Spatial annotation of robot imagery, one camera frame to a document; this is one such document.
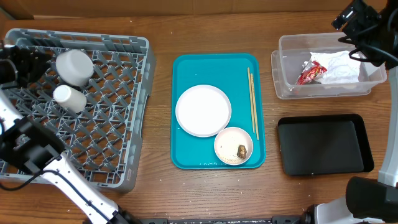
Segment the black rectangular tray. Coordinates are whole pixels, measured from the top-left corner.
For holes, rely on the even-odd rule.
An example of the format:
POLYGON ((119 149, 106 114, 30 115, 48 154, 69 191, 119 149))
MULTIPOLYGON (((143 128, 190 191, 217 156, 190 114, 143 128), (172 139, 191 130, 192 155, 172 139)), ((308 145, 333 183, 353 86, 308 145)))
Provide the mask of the black rectangular tray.
POLYGON ((288 176, 374 169, 364 120, 358 114, 284 117, 278 121, 277 132, 288 176))

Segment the right printed wooden chopstick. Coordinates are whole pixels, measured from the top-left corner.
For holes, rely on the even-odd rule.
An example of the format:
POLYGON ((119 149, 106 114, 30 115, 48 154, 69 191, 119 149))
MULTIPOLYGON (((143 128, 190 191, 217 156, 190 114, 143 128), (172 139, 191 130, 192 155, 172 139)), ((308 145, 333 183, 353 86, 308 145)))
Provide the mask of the right printed wooden chopstick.
POLYGON ((254 110, 254 122, 255 122, 255 129, 256 129, 256 137, 259 140, 259 128, 258 128, 258 119, 257 119, 257 107, 256 107, 256 96, 255 96, 255 89, 254 89, 254 77, 253 74, 250 74, 251 77, 251 88, 252 88, 252 101, 253 101, 253 110, 254 110))

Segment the large white plate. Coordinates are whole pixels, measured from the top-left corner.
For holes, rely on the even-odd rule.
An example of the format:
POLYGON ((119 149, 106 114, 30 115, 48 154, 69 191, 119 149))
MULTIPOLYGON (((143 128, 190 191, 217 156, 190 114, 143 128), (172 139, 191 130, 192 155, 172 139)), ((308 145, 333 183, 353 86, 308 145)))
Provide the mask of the large white plate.
POLYGON ((227 127, 232 115, 229 98, 219 88, 196 85, 177 100, 175 116, 180 127, 199 138, 218 134, 227 127))

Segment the left wooden chopstick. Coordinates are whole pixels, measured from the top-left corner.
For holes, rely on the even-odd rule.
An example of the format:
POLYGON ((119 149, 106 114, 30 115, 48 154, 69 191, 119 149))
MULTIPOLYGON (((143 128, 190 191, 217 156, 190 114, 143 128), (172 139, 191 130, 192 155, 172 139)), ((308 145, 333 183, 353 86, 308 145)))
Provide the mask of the left wooden chopstick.
POLYGON ((252 101, 252 88, 251 88, 251 73, 250 68, 247 68, 248 73, 248 85, 249 85, 249 99, 250 99, 250 107, 251 107, 251 120, 252 120, 252 131, 255 133, 255 121, 254 121, 254 108, 253 108, 253 101, 252 101))

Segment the grey round bowl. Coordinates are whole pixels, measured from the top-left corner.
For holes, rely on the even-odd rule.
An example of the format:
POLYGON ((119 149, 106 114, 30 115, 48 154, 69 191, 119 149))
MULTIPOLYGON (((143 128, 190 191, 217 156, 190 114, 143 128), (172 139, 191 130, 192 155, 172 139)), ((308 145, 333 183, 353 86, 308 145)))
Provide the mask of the grey round bowl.
POLYGON ((55 61, 60 78, 73 86, 85 86, 94 73, 93 62, 80 50, 69 50, 55 61))

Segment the red snack wrapper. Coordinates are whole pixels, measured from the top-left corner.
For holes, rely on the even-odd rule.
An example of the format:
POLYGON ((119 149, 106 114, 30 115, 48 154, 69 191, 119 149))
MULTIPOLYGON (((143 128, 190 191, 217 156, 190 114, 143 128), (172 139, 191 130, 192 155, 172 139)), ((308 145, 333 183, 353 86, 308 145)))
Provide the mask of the red snack wrapper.
POLYGON ((312 82, 314 79, 321 77, 327 69, 316 60, 309 61, 303 68, 300 76, 296 81, 296 85, 305 85, 312 82))

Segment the grey plastic dish rack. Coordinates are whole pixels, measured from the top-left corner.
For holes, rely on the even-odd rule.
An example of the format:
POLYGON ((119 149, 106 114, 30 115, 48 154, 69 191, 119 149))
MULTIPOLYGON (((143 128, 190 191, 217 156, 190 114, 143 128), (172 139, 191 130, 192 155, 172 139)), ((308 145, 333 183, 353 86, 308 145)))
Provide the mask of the grey plastic dish rack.
POLYGON ((61 85, 52 65, 26 89, 5 95, 24 116, 53 131, 78 171, 95 187, 130 192, 136 182, 142 147, 142 122, 152 90, 156 60, 149 41, 126 35, 18 29, 7 32, 12 44, 51 55, 80 50, 93 62, 93 76, 80 88, 85 109, 74 113, 53 100, 61 85))

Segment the teal plastic serving tray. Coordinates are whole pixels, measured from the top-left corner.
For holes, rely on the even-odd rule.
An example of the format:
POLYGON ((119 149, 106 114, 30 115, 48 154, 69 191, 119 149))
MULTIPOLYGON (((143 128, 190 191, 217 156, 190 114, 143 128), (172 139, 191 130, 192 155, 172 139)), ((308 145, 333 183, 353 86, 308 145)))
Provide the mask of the teal plastic serving tray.
POLYGON ((177 122, 176 105, 181 94, 196 85, 219 88, 228 97, 232 115, 230 127, 245 130, 254 144, 251 157, 238 169, 255 169, 266 159, 266 138, 262 113, 261 79, 257 59, 251 54, 182 55, 173 64, 170 157, 180 169, 230 169, 214 150, 215 137, 188 134, 177 122), (248 73, 253 75, 258 132, 252 131, 248 73))

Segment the white cup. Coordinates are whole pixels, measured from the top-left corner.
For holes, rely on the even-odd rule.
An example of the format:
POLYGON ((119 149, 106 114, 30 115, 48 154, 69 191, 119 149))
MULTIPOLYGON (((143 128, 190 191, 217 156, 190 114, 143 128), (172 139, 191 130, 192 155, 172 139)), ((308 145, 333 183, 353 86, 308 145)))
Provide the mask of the white cup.
POLYGON ((83 111, 86 106, 85 95, 67 85, 56 87, 53 92, 53 98, 62 108, 68 108, 74 113, 83 111))

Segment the small white plate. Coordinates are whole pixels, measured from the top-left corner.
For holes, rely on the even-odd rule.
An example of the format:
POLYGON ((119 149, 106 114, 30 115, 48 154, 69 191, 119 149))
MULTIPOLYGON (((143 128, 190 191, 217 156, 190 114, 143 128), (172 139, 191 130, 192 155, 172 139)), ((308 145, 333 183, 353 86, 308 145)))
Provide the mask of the small white plate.
POLYGON ((229 127, 220 131, 214 141, 216 156, 225 164, 239 166, 244 164, 252 156, 254 144, 251 136, 243 129, 229 127), (237 156, 238 146, 245 145, 247 155, 245 159, 237 156))

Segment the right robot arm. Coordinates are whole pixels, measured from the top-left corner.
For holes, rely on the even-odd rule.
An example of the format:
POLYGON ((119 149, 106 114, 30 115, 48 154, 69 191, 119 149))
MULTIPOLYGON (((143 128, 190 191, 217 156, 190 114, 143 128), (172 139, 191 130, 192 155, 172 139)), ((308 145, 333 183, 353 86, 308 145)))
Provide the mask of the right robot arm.
POLYGON ((331 23, 344 33, 339 42, 355 46, 360 62, 385 65, 391 86, 387 149, 377 179, 350 178, 345 196, 312 205, 297 223, 397 222, 397 1, 377 12, 362 0, 352 1, 331 23))

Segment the brown food scrap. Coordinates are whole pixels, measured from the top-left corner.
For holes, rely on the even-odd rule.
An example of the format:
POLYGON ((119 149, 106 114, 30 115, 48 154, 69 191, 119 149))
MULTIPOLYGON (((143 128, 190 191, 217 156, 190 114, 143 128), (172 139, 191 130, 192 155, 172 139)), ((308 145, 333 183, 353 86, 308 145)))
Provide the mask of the brown food scrap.
POLYGON ((237 156, 241 159, 245 159, 247 155, 247 150, 245 145, 239 145, 238 146, 238 152, 237 152, 237 156))

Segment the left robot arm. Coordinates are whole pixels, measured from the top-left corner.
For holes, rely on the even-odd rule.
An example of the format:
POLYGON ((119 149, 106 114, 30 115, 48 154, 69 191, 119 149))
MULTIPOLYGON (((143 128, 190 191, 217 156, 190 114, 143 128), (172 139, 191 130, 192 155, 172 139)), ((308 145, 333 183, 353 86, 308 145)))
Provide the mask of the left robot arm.
MULTIPOLYGON (((1 89, 27 87, 49 68, 51 56, 1 44, 1 89)), ((94 189, 73 167, 65 145, 40 123, 23 116, 9 98, 1 94, 1 159, 28 173, 43 177, 60 189, 87 217, 88 223, 139 223, 94 189)))

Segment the white napkin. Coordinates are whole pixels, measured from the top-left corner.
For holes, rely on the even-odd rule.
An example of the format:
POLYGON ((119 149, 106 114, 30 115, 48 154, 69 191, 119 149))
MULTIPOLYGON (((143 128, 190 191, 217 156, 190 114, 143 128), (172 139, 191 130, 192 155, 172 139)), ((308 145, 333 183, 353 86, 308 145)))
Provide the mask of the white napkin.
POLYGON ((349 57, 349 51, 335 53, 311 52, 310 60, 317 61, 326 72, 315 78, 323 85, 358 83, 361 62, 349 57))

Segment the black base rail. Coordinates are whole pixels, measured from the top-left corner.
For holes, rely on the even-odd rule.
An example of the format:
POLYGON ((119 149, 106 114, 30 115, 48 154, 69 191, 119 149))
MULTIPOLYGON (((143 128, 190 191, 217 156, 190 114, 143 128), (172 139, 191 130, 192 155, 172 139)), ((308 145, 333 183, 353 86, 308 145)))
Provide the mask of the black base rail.
POLYGON ((313 223, 311 215, 280 215, 271 218, 235 218, 235 219, 180 219, 169 220, 166 218, 143 218, 142 224, 310 224, 313 223))

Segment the clear plastic bin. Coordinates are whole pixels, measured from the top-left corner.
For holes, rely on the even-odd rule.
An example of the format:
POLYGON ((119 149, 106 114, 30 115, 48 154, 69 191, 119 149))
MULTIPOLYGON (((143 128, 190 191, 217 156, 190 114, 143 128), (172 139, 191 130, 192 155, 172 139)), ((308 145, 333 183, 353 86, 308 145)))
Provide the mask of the clear plastic bin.
POLYGON ((361 62, 357 83, 296 84, 304 63, 310 60, 312 53, 332 54, 354 49, 352 45, 338 42, 338 38, 342 36, 344 34, 341 32, 283 35, 279 39, 279 49, 271 54, 272 77, 277 97, 289 100, 361 96, 369 94, 372 87, 385 82, 387 72, 384 65, 375 67, 371 63, 361 62))

